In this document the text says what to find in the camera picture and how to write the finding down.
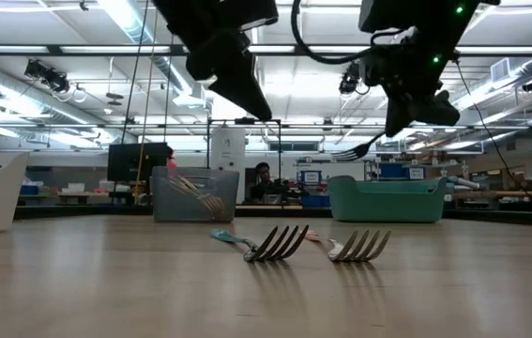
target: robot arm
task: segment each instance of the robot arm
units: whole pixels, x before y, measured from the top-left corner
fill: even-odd
[[[278,20],[275,0],[153,0],[170,31],[189,48],[187,69],[196,80],[213,75],[210,86],[218,94],[259,119],[272,117],[253,76],[255,58],[245,30]],[[376,45],[356,55],[330,59],[314,54],[298,33],[294,0],[293,33],[300,48],[316,61],[340,65],[360,60],[365,85],[383,86],[387,93],[386,135],[394,136],[412,121],[453,126],[460,114],[442,91],[440,75],[479,3],[499,0],[362,0],[359,28],[368,33],[414,28],[400,44]]]
[[[253,70],[255,56],[243,33],[278,21],[274,0],[153,0],[170,31],[187,46],[187,70],[197,81],[261,120],[272,113]]]

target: teal plastic bin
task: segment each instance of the teal plastic bin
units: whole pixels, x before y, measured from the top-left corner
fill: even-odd
[[[443,217],[447,179],[405,182],[328,180],[332,217],[342,222],[435,223]]]

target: utensil in bin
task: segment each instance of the utensil in bin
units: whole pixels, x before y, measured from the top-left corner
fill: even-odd
[[[361,248],[363,248],[363,246],[366,244],[368,235],[370,234],[370,230],[366,230],[356,247],[351,250],[351,247],[356,241],[358,234],[359,231],[356,230],[353,235],[351,235],[346,245],[341,244],[334,238],[321,238],[315,231],[309,231],[305,239],[311,241],[330,241],[334,245],[334,248],[328,252],[328,259],[332,262],[369,262],[376,259],[382,253],[382,251],[385,250],[391,233],[388,231],[378,243],[378,246],[374,249],[376,246],[376,241],[380,238],[380,230],[376,231],[372,240],[366,246],[366,249],[361,251]]]
[[[211,212],[211,218],[217,219],[224,213],[225,206],[219,197],[210,193],[201,194],[199,189],[184,177],[175,177],[169,180],[170,185],[176,191],[191,195],[199,200]]]
[[[243,243],[249,246],[249,250],[245,253],[245,256],[244,256],[247,262],[254,262],[254,261],[264,262],[266,260],[268,261],[283,260],[293,255],[296,249],[298,249],[298,247],[301,245],[301,242],[305,238],[305,235],[307,234],[309,228],[310,227],[306,225],[303,228],[303,231],[301,231],[301,233],[299,234],[295,243],[291,245],[291,243],[293,242],[293,238],[295,237],[296,233],[299,230],[299,227],[296,226],[295,229],[293,229],[293,232],[291,232],[291,235],[282,244],[282,241],[284,240],[284,237],[286,236],[289,230],[289,227],[286,226],[284,230],[282,230],[282,233],[278,237],[276,242],[274,242],[274,245],[272,245],[272,247],[269,250],[267,250],[267,246],[272,241],[272,239],[274,239],[274,237],[276,236],[276,232],[278,231],[278,226],[275,227],[269,233],[264,243],[262,243],[262,245],[259,245],[259,246],[255,244],[252,240],[234,237],[230,235],[230,233],[227,230],[213,229],[211,230],[209,235],[212,238],[215,238],[221,241],[226,241],[226,242],[231,242],[231,243]]]

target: gray plastic bin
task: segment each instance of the gray plastic bin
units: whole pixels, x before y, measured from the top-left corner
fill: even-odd
[[[196,187],[190,189],[183,177]],[[168,176],[167,167],[153,168],[153,218],[155,222],[230,223],[235,218],[239,173],[232,171],[177,168]]]

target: fork tines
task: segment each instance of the fork tines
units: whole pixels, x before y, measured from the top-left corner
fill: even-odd
[[[310,227],[306,225],[305,228],[303,228],[303,231],[301,231],[301,233],[299,234],[296,241],[293,243],[293,239],[295,238],[296,233],[299,231],[299,227],[296,226],[295,229],[293,229],[293,231],[291,232],[291,235],[286,239],[284,243],[282,243],[289,230],[289,227],[286,226],[284,230],[282,230],[281,235],[274,242],[274,245],[272,245],[272,247],[267,250],[267,246],[276,236],[276,232],[278,231],[277,226],[269,233],[264,243],[259,246],[259,249],[255,251],[251,256],[246,257],[245,260],[247,260],[248,262],[264,262],[266,260],[275,261],[286,259],[295,253],[296,249],[298,249],[298,247],[301,245],[301,242],[305,238],[305,235],[307,234],[307,231],[309,229]]]
[[[376,241],[378,240],[378,238],[380,238],[380,231],[376,231],[372,240],[366,246],[366,249],[364,249],[362,252],[361,248],[366,244],[366,241],[368,240],[368,235],[370,234],[370,231],[366,231],[357,243],[356,247],[351,250],[353,243],[357,239],[358,233],[358,231],[354,232],[353,235],[347,241],[347,244],[339,252],[339,254],[335,256],[330,256],[329,259],[333,262],[369,262],[371,260],[374,260],[382,253],[383,250],[385,250],[385,246],[387,246],[388,239],[390,238],[390,231],[388,231],[382,238],[382,240],[378,243],[378,246],[375,248],[375,250],[373,250],[374,246],[376,245]]]
[[[359,160],[362,157],[366,156],[368,154],[368,151],[370,151],[370,147],[378,141],[379,138],[381,138],[385,133],[381,132],[378,135],[374,136],[370,142],[365,143],[363,145],[359,145],[354,147],[351,150],[343,151],[337,154],[332,154],[332,157],[334,157],[337,161],[355,161]]]

